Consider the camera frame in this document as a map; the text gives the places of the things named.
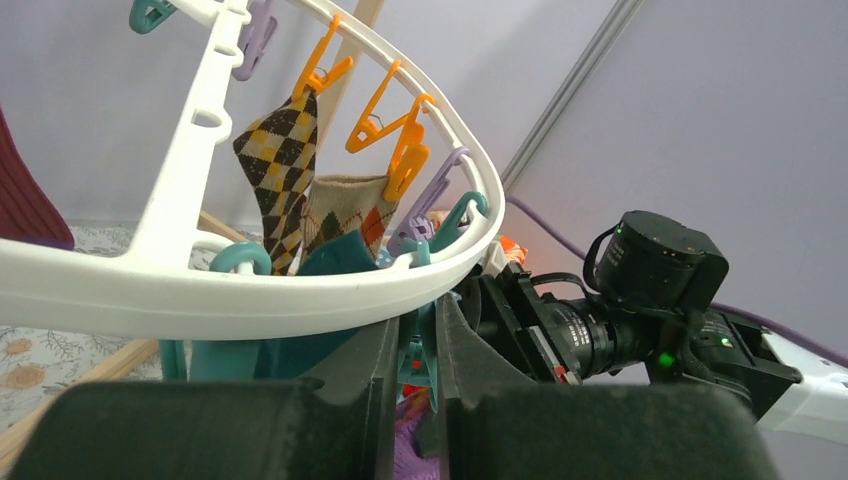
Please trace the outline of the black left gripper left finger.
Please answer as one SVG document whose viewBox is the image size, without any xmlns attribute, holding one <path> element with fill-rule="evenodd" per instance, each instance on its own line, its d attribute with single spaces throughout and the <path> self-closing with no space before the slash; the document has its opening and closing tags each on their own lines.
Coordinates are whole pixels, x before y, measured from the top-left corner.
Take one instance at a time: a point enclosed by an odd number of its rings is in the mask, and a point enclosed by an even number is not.
<svg viewBox="0 0 848 480">
<path fill-rule="evenodd" d="M 388 479 L 399 323 L 291 381 L 102 382 L 47 410 L 14 479 Z"/>
</svg>

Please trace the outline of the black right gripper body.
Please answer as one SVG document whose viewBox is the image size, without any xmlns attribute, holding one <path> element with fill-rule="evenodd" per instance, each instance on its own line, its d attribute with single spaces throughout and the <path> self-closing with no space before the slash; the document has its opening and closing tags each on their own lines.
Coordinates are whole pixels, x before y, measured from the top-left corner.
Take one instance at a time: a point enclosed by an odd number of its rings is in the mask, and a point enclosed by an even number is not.
<svg viewBox="0 0 848 480">
<path fill-rule="evenodd" d="M 579 385 L 623 369 L 623 334 L 576 274 L 534 275 L 515 262 L 497 275 L 476 267 L 457 294 L 471 330 L 537 382 Z"/>
</svg>

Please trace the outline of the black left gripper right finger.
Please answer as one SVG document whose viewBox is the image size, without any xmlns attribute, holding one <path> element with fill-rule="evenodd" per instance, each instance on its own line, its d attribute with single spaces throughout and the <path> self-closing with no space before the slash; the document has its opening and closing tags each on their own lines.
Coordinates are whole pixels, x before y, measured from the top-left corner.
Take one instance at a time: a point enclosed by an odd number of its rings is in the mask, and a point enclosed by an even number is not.
<svg viewBox="0 0 848 480">
<path fill-rule="evenodd" d="M 700 386 L 537 383 L 435 306 L 445 479 L 775 479 L 752 415 Z"/>
</svg>

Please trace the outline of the teal clothespin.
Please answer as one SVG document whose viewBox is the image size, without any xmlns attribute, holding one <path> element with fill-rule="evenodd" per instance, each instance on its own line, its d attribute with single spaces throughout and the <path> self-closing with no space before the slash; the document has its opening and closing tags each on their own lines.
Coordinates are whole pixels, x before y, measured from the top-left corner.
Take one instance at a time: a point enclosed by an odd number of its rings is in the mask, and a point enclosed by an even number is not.
<svg viewBox="0 0 848 480">
<path fill-rule="evenodd" d="M 430 408 L 439 411 L 439 372 L 436 335 L 436 302 L 431 301 L 400 317 L 397 381 L 425 389 Z"/>
</svg>

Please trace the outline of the white plastic clip hanger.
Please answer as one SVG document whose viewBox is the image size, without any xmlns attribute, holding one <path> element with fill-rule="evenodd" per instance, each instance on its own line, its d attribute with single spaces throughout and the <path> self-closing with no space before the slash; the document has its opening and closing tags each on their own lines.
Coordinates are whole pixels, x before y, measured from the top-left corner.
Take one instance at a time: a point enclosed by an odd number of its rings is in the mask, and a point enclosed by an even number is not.
<svg viewBox="0 0 848 480">
<path fill-rule="evenodd" d="M 455 242 L 413 267 L 403 255 L 387 269 L 332 276 L 254 276 L 191 270 L 193 246 L 223 238 L 197 229 L 214 147 L 230 134 L 224 107 L 236 49 L 250 16 L 242 1 L 181 1 L 210 31 L 169 150 L 128 252 L 104 258 L 37 245 L 1 244 L 1 320 L 39 329 L 129 338 L 243 340 L 311 335 L 379 322 L 435 300 L 477 263 L 498 233 L 504 192 L 498 171 L 439 87 L 406 55 L 330 1 L 303 8 L 381 66 L 400 62 L 401 84 L 428 94 L 443 138 L 465 146 L 462 167 L 488 200 L 469 211 Z"/>
</svg>

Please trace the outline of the purple yellow striped sock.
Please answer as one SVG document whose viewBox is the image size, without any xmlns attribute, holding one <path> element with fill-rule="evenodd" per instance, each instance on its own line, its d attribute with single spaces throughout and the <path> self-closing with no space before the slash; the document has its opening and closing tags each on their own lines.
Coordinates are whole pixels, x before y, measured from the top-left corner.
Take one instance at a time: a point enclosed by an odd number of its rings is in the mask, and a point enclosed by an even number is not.
<svg viewBox="0 0 848 480">
<path fill-rule="evenodd" d="M 432 426 L 428 389 L 417 390 L 396 405 L 394 423 L 395 480 L 431 480 L 440 478 L 438 453 L 420 452 L 416 435 L 424 426 Z"/>
</svg>

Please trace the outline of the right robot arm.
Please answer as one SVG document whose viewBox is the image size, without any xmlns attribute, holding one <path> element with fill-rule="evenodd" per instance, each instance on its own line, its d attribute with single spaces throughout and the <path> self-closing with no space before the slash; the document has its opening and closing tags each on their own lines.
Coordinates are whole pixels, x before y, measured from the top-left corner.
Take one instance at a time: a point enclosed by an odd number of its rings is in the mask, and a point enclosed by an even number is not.
<svg viewBox="0 0 848 480">
<path fill-rule="evenodd" d="M 473 332 L 537 382 L 579 385 L 642 365 L 660 384 L 713 386 L 758 422 L 847 440 L 847 363 L 811 341 L 713 299 L 729 264 L 705 233 L 648 211 L 601 233 L 578 274 L 510 262 L 469 276 Z"/>
</svg>

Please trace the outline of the dark green sock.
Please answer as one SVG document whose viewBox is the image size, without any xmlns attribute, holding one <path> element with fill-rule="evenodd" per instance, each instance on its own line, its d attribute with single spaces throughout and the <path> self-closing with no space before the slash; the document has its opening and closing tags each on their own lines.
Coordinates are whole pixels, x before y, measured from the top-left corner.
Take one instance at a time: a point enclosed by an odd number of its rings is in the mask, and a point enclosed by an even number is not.
<svg viewBox="0 0 848 480">
<path fill-rule="evenodd" d="M 254 242 L 234 243 L 211 261 L 201 281 L 210 305 L 187 315 L 191 382 L 291 380 L 317 366 L 370 324 L 362 294 L 377 264 L 351 232 L 302 258 L 295 275 L 273 278 Z"/>
</svg>

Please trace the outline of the floral orange cloth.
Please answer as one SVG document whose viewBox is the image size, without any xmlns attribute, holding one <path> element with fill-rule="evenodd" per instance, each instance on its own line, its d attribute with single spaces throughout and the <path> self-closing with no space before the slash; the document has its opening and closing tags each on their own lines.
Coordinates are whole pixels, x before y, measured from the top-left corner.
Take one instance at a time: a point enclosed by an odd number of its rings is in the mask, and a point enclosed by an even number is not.
<svg viewBox="0 0 848 480">
<path fill-rule="evenodd" d="M 528 254 L 528 249 L 522 247 L 513 239 L 506 235 L 501 235 L 499 237 L 499 243 L 501 248 L 504 251 L 504 255 L 506 259 L 510 262 L 517 262 L 520 265 L 524 265 L 526 261 L 526 257 Z"/>
</svg>

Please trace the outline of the purple clothespin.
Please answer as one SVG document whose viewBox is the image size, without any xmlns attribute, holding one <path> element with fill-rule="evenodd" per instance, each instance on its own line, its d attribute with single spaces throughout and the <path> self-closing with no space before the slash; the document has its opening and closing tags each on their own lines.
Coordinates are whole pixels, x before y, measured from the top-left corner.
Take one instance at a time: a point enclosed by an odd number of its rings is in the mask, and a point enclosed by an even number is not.
<svg viewBox="0 0 848 480">
<path fill-rule="evenodd" d="M 450 185 L 448 175 L 451 170 L 459 166 L 461 157 L 469 152 L 464 146 L 455 148 L 399 222 L 386 243 L 386 249 L 393 257 L 402 254 L 404 240 L 417 242 L 429 240 L 434 235 L 436 228 L 432 226 L 426 214 Z"/>
</svg>

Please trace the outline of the brown argyle sock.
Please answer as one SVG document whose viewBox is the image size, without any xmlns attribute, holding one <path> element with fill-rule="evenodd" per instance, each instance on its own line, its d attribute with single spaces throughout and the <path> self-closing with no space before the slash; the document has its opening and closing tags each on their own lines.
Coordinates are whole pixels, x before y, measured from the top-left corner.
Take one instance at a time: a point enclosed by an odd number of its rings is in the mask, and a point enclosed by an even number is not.
<svg viewBox="0 0 848 480">
<path fill-rule="evenodd" d="M 262 218 L 271 273 L 286 275 L 299 251 L 302 212 L 315 175 L 318 102 L 309 91 L 255 120 L 232 141 Z"/>
<path fill-rule="evenodd" d="M 344 234 L 361 234 L 372 259 L 377 259 L 383 237 L 397 204 L 384 198 L 386 175 L 322 175 L 313 180 L 302 212 L 302 257 Z"/>
</svg>

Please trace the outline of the orange clothespin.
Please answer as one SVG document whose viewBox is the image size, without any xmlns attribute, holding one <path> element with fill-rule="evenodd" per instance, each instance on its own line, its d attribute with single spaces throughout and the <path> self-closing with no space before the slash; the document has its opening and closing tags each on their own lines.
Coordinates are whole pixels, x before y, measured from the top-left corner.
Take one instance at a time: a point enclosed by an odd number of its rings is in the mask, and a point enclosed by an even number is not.
<svg viewBox="0 0 848 480">
<path fill-rule="evenodd" d="M 434 101 L 431 95 L 427 93 L 417 95 L 410 109 L 388 125 L 380 126 L 372 120 L 374 108 L 381 100 L 401 65 L 400 60 L 395 60 L 391 64 L 385 78 L 367 102 L 345 143 L 346 151 L 355 154 L 396 130 L 399 131 L 386 170 L 388 182 L 383 190 L 383 198 L 388 202 L 399 202 L 402 199 L 431 153 L 430 147 L 424 143 L 426 128 L 418 121 L 420 113 L 428 113 L 423 104 Z"/>
<path fill-rule="evenodd" d="M 300 73 L 291 93 L 291 100 L 300 100 L 305 93 L 312 92 L 320 95 L 329 87 L 333 86 L 344 77 L 354 66 L 354 60 L 350 55 L 343 56 L 331 69 L 321 74 L 319 63 L 324 56 L 331 40 L 337 33 L 341 24 L 341 16 L 335 14 L 329 25 L 327 33 L 319 40 Z"/>
</svg>

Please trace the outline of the floral patterned table mat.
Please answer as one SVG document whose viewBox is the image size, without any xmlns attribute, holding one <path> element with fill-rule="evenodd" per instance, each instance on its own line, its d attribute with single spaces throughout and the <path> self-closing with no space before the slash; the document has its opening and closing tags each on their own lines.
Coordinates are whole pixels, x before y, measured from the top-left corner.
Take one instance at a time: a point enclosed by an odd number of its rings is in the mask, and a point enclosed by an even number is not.
<svg viewBox="0 0 848 480">
<path fill-rule="evenodd" d="M 124 254 L 135 234 L 130 223 L 77 222 L 74 251 L 98 257 Z M 1 429 L 7 430 L 53 399 L 83 374 L 128 345 L 122 337 L 36 329 L 10 322 L 1 300 Z"/>
</svg>

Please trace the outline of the maroon purple sock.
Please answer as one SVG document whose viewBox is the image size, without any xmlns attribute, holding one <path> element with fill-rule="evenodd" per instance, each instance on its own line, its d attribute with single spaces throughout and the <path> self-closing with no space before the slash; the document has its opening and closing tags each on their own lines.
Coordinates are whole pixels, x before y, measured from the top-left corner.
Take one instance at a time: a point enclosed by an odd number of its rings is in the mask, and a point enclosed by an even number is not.
<svg viewBox="0 0 848 480">
<path fill-rule="evenodd" d="M 1 238 L 72 251 L 71 230 L 21 158 L 1 113 Z"/>
</svg>

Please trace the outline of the wooden drying rack frame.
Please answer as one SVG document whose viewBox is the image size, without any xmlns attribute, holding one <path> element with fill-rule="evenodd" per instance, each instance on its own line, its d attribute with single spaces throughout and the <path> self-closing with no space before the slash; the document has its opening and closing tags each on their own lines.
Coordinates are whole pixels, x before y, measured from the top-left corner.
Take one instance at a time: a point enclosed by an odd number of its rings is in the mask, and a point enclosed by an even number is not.
<svg viewBox="0 0 848 480">
<path fill-rule="evenodd" d="M 366 26 L 372 27 L 377 21 L 383 4 L 383 0 L 359 0 L 353 16 L 362 21 Z M 320 135 L 324 135 L 329 131 L 330 125 L 336 115 L 338 104 L 348 85 L 349 81 L 343 80 L 324 94 L 325 100 L 320 103 L 319 108 Z M 198 228 L 201 233 L 223 243 L 223 245 L 246 239 L 238 231 L 205 211 L 200 213 Z M 112 356 L 79 377 L 78 381 L 84 383 L 123 379 L 138 366 L 148 361 L 157 352 L 158 346 L 154 340 L 132 340 L 118 349 Z M 11 468 L 35 425 L 51 404 L 52 402 L 50 400 L 42 402 L 31 413 L 1 433 L 2 474 L 5 474 Z"/>
</svg>

